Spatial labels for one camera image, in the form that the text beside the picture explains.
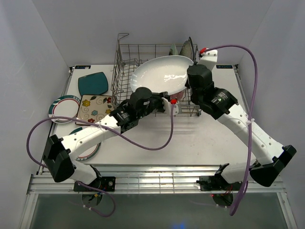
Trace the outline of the white oval platter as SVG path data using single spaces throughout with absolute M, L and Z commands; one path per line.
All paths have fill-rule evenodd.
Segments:
M 192 65 L 191 59 L 180 55 L 149 60 L 133 72 L 130 77 L 131 90 L 135 92 L 139 87 L 146 87 L 153 93 L 179 93 L 186 89 L 187 69 Z

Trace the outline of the speckled beige round plate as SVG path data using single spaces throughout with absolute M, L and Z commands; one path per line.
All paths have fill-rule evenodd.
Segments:
M 191 48 L 188 40 L 184 42 L 179 55 L 191 59 Z

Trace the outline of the mint green flower plate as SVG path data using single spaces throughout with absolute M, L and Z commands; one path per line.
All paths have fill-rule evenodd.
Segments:
M 169 55 L 178 55 L 178 51 L 174 43 L 170 46 Z

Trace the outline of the black square floral plate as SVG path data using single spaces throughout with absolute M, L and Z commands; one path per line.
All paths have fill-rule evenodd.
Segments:
M 195 49 L 193 46 L 193 41 L 191 39 L 191 37 L 188 38 L 189 44 L 190 44 L 190 48 L 191 48 L 191 60 L 194 62 L 196 57 L 195 57 Z

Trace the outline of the pink dotted scalloped plate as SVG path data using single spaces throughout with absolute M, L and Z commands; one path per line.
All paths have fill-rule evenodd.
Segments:
M 183 97 L 184 97 L 184 90 L 182 90 L 182 91 L 180 91 L 180 92 L 178 92 L 178 93 L 175 93 L 175 94 L 170 95 L 170 98 L 171 98 L 171 99 L 176 99 L 176 100 L 178 100 L 178 101 L 182 100 Z

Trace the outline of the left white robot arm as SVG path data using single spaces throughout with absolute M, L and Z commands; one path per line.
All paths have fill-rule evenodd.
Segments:
M 76 161 L 76 158 L 87 149 L 122 134 L 138 125 L 141 118 L 154 111 L 165 112 L 166 104 L 170 104 L 167 92 L 152 93 L 150 89 L 140 87 L 129 99 L 106 115 L 102 120 L 88 126 L 73 135 L 48 138 L 43 161 L 57 183 L 68 178 L 80 181 L 89 190 L 97 190 L 101 186 L 100 174 L 92 166 Z

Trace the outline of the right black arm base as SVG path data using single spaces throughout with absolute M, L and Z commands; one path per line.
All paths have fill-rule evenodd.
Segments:
M 242 182 L 228 183 L 218 176 L 200 176 L 196 183 L 201 191 L 238 191 L 242 185 Z

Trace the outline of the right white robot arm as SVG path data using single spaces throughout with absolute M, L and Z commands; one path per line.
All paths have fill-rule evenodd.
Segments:
M 245 164 L 225 164 L 211 179 L 220 189 L 241 182 L 245 175 L 263 187 L 269 187 L 287 166 L 296 149 L 284 146 L 270 137 L 245 112 L 238 100 L 226 89 L 215 87 L 212 72 L 204 65 L 191 65 L 187 69 L 187 85 L 191 101 L 206 114 L 226 126 L 249 149 L 255 160 Z

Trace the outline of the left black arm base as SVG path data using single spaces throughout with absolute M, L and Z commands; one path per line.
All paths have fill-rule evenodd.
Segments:
M 75 192 L 94 192 L 97 189 L 113 192 L 115 191 L 116 177 L 99 177 L 85 187 L 78 182 L 74 183 L 73 191 Z

